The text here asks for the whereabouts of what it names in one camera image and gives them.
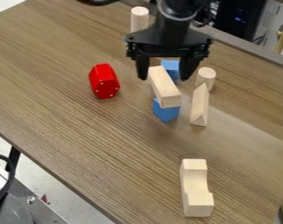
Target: red cube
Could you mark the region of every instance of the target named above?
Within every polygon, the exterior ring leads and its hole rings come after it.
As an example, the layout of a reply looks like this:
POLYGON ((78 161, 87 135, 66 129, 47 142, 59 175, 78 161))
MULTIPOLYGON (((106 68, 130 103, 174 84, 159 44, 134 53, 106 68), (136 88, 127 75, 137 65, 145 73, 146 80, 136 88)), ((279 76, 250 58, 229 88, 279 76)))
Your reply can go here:
POLYGON ((93 92, 100 99, 115 96, 120 88, 118 78, 109 64, 94 66, 89 74, 89 80, 93 92))

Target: screw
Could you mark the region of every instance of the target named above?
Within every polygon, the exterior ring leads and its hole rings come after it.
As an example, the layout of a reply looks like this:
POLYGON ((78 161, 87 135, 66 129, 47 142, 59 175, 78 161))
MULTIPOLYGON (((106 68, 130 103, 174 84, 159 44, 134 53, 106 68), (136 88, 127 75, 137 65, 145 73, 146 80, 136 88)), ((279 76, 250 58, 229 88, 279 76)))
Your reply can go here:
POLYGON ((32 205, 32 204, 35 203, 35 201, 36 201, 35 197, 30 196, 30 197, 28 198, 28 200, 26 201, 26 203, 32 205))

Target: metal stand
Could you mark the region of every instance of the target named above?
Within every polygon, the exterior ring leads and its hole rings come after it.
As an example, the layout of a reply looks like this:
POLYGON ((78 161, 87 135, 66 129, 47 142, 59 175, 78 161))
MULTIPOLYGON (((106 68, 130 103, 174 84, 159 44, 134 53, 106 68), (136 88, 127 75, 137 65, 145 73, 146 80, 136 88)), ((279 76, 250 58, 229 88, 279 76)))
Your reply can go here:
MULTIPOLYGON (((20 157, 20 151, 15 149, 13 146, 10 150, 10 154, 9 154, 9 160, 12 162, 12 164, 14 165, 14 167, 16 168, 18 166, 18 160, 19 160, 19 157, 20 157)), ((6 165, 6 168, 5 170, 7 172, 10 171, 10 168, 8 165, 6 165)))

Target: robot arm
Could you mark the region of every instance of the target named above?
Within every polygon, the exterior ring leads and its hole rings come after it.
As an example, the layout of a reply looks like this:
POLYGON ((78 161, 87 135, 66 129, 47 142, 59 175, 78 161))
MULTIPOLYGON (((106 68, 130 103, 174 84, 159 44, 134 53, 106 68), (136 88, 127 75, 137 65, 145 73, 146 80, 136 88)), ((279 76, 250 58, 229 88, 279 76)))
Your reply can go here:
POLYGON ((125 36, 127 56, 136 61, 138 77, 146 80, 151 57, 180 57, 180 78, 187 80, 209 56, 213 39, 189 28, 209 23, 212 0, 159 0, 153 26, 125 36))

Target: blue cube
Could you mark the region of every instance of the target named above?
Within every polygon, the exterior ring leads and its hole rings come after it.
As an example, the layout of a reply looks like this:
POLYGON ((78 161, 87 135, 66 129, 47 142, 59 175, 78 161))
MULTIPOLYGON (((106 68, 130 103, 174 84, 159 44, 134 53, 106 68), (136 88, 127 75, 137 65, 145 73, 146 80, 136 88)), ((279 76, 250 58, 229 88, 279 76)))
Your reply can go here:
POLYGON ((163 59, 161 65, 167 70, 174 83, 180 80, 180 62, 178 60, 163 59))
POLYGON ((169 123, 171 120, 179 116, 180 107, 176 108, 162 108, 159 105, 157 98, 153 99, 152 112, 155 114, 163 123, 169 123))

